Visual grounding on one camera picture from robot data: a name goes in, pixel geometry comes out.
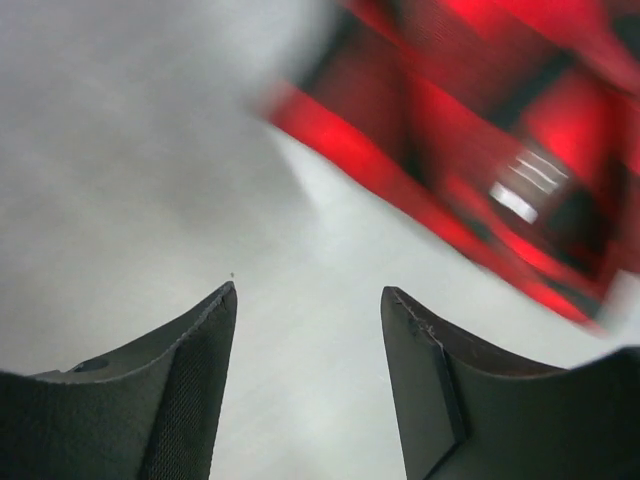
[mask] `textured black surface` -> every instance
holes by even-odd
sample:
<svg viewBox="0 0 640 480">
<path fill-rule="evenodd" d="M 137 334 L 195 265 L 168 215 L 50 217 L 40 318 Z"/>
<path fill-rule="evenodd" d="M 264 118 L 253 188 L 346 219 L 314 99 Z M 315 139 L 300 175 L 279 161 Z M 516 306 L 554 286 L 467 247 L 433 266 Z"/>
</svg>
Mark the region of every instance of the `textured black surface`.
<svg viewBox="0 0 640 480">
<path fill-rule="evenodd" d="M 382 323 L 409 480 L 640 478 L 638 348 L 560 370 L 485 342 L 396 288 L 383 293 Z M 449 450 L 434 348 L 467 433 Z"/>
<path fill-rule="evenodd" d="M 0 478 L 207 479 L 236 305 L 228 283 L 70 372 L 0 372 Z"/>
</svg>

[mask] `white surface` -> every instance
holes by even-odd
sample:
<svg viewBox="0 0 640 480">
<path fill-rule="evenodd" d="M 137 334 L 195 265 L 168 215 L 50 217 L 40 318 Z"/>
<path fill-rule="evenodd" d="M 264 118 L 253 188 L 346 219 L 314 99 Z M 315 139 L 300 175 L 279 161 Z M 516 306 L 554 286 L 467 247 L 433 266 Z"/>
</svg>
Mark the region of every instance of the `white surface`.
<svg viewBox="0 0 640 480">
<path fill-rule="evenodd" d="M 403 478 L 385 285 L 557 365 L 640 339 L 546 312 L 243 110 L 315 5 L 0 5 L 0 365 L 71 367 L 233 277 L 216 480 Z"/>
</svg>

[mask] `white label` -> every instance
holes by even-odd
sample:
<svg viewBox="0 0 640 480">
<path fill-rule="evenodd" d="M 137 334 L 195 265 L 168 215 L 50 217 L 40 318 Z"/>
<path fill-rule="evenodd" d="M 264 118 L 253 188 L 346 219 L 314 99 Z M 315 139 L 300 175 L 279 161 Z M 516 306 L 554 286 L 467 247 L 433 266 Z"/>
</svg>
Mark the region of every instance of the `white label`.
<svg viewBox="0 0 640 480">
<path fill-rule="evenodd" d="M 538 212 L 531 205 L 504 185 L 494 184 L 490 195 L 527 223 L 533 223 L 538 218 Z"/>
</svg>

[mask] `blurry red object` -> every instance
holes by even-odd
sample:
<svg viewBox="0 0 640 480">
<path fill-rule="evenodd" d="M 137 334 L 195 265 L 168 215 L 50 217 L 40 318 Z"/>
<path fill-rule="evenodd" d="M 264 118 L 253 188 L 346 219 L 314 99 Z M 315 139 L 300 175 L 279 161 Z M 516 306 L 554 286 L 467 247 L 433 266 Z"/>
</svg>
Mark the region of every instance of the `blurry red object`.
<svg viewBox="0 0 640 480">
<path fill-rule="evenodd" d="M 271 121 L 589 325 L 640 273 L 640 0 L 357 0 Z"/>
</svg>

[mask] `red object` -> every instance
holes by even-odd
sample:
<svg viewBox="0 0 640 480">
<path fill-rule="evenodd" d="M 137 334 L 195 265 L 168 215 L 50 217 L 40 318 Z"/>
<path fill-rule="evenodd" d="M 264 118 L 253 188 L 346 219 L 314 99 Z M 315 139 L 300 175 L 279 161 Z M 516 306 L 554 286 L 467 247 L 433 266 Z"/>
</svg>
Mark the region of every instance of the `red object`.
<svg viewBox="0 0 640 480">
<path fill-rule="evenodd" d="M 358 0 L 272 122 L 588 325 L 640 273 L 640 0 Z"/>
</svg>

